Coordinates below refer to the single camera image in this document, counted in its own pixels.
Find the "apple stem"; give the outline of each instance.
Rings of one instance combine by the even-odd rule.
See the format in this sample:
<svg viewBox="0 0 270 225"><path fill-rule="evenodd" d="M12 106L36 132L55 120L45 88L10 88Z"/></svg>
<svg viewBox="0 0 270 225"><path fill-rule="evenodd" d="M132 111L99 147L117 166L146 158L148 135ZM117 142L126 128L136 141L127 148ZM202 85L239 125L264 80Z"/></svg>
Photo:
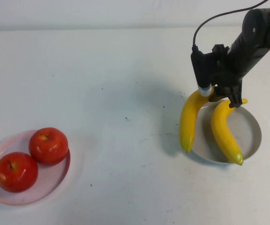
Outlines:
<svg viewBox="0 0 270 225"><path fill-rule="evenodd" d="M41 134L42 136L44 136L46 139L48 139L49 137L45 134Z"/></svg>
<svg viewBox="0 0 270 225"><path fill-rule="evenodd" d="M12 166L12 164L11 164L11 161L8 160L8 163L9 163L9 167L10 167L11 169L13 169L13 166Z"/></svg>

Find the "white wall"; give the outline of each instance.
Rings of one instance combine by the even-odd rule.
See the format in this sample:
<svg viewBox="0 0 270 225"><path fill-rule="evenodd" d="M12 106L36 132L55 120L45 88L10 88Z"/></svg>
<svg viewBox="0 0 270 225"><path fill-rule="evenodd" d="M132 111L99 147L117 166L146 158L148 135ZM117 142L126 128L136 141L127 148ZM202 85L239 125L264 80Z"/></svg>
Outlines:
<svg viewBox="0 0 270 225"><path fill-rule="evenodd" d="M0 0L0 30L196 26L261 0ZM262 6L270 8L270 1ZM209 25L241 25L245 13Z"/></svg>

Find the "pink plate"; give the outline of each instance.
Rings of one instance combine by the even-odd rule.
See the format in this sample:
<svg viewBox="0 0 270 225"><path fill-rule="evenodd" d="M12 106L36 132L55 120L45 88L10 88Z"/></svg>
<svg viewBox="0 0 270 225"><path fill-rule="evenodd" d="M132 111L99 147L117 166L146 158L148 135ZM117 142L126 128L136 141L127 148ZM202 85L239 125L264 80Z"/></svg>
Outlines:
<svg viewBox="0 0 270 225"><path fill-rule="evenodd" d="M11 152L21 151L29 154L28 143L36 130L19 133L0 144L0 159ZM5 205L27 205L39 201L52 193L65 178L70 165L70 151L67 157L54 166L38 164L39 175L36 183L28 190L10 193L0 187L0 203Z"/></svg>

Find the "white cap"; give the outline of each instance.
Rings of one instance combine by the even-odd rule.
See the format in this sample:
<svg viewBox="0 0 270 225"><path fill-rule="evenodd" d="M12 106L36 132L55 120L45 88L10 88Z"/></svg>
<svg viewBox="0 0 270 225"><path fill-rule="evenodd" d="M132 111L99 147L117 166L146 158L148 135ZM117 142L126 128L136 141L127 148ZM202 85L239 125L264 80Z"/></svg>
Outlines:
<svg viewBox="0 0 270 225"><path fill-rule="evenodd" d="M198 86L198 87L199 87L199 92L203 97L208 97L211 95L211 93L212 93L212 85L211 84L206 88L201 88L200 86Z"/></svg>

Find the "black cable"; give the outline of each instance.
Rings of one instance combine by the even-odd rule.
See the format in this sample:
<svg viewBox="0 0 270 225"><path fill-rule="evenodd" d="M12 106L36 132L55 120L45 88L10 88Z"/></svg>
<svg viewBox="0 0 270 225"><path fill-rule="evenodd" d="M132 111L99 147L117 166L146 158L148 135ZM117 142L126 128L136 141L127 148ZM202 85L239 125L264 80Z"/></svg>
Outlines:
<svg viewBox="0 0 270 225"><path fill-rule="evenodd" d="M253 9L253 8L256 8L256 7L258 7L258 6L262 5L262 4L264 4L264 3L267 2L267 1L268 1L268 0L264 0L264 1L258 3L257 5L254 5L254 6L252 6L252 7L249 7L249 8L243 8L243 9L238 9L238 10L234 10L234 11L227 12L227 13L221 13L221 14L215 15L215 16L213 16L213 17L207 19L207 20L206 20L205 22L203 22L203 23L197 28L197 30L195 31L194 37L193 37L193 46L195 46L195 40L196 40L197 32L199 32L199 30L201 29L201 27L202 27L203 25L205 25L206 23L208 23L210 20L213 20L213 19L218 18L218 17L223 16L223 15L228 15L228 14L232 14L232 13L239 13L239 12L243 12L243 11L248 11L248 10L251 10L251 9Z"/></svg>

